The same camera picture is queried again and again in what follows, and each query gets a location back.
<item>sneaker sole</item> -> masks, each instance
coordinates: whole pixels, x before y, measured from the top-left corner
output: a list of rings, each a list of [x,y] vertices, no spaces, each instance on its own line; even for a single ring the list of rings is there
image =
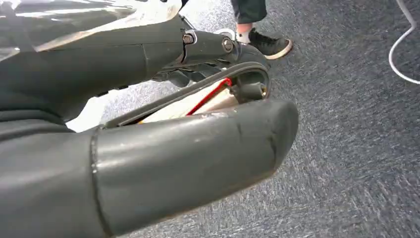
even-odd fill
[[[293,43],[291,40],[287,39],[289,41],[289,44],[287,44],[286,48],[284,48],[282,51],[276,53],[275,55],[271,55],[271,56],[265,56],[265,58],[267,60],[274,60],[274,59],[278,59],[281,58],[285,55],[287,55],[287,53],[289,53],[292,50],[293,47]]]

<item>gray carpet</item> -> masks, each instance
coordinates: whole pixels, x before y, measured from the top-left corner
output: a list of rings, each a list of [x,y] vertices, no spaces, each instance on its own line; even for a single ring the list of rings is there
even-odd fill
[[[183,10],[202,30],[233,26],[227,0]],[[394,0],[267,0],[258,24],[295,42],[272,62],[273,97],[299,106],[301,125],[278,173],[251,189],[151,226],[131,238],[420,237],[420,86],[387,62],[409,24]],[[407,1],[420,21],[420,4]],[[420,79],[420,30],[396,52]],[[168,84],[130,87],[104,119],[173,92]]]

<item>white sock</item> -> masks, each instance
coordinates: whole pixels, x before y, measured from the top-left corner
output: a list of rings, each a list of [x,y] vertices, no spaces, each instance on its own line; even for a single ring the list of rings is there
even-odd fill
[[[247,31],[247,32],[242,32],[242,33],[238,33],[236,32],[236,40],[245,44],[249,44],[251,41],[249,40],[249,32],[251,30]]]

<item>plastic cover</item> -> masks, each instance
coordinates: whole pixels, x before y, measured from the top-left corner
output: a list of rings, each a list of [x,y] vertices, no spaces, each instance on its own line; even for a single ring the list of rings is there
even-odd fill
[[[0,0],[0,61],[97,32],[168,21],[181,0]]]

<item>gray plastic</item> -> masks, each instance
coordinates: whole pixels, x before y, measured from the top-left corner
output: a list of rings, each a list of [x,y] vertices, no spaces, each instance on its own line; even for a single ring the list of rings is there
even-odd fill
[[[293,104],[259,101],[104,130],[95,173],[104,217],[119,235],[242,190],[276,171],[297,127]]]
[[[297,128],[284,101],[84,133],[0,122],[1,235],[102,238],[168,219],[273,174]]]
[[[165,22],[181,6],[181,0],[0,1],[0,61],[19,52],[51,50],[99,32]]]
[[[92,182],[91,134],[39,119],[0,123],[4,238],[103,238]]]

